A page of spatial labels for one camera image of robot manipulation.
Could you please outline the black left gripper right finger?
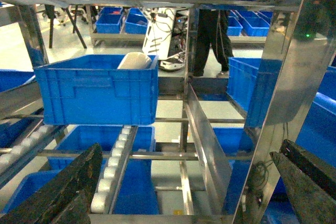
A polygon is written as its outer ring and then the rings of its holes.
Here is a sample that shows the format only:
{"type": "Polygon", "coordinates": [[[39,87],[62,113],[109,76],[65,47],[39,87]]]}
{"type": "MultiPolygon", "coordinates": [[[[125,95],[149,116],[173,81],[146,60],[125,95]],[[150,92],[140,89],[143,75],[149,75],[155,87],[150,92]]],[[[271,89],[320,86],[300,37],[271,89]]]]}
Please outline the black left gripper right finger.
{"type": "Polygon", "coordinates": [[[295,142],[270,152],[300,223],[335,223],[335,167],[295,142]]]}

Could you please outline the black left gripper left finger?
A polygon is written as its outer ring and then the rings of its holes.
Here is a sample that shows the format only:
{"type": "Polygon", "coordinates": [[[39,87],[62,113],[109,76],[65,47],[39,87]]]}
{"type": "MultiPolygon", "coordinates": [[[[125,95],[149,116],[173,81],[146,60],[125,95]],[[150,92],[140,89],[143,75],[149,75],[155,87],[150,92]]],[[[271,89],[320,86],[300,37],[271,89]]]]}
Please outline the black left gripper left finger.
{"type": "Polygon", "coordinates": [[[89,208],[102,165],[102,148],[94,143],[1,223],[91,223],[89,208]]]}

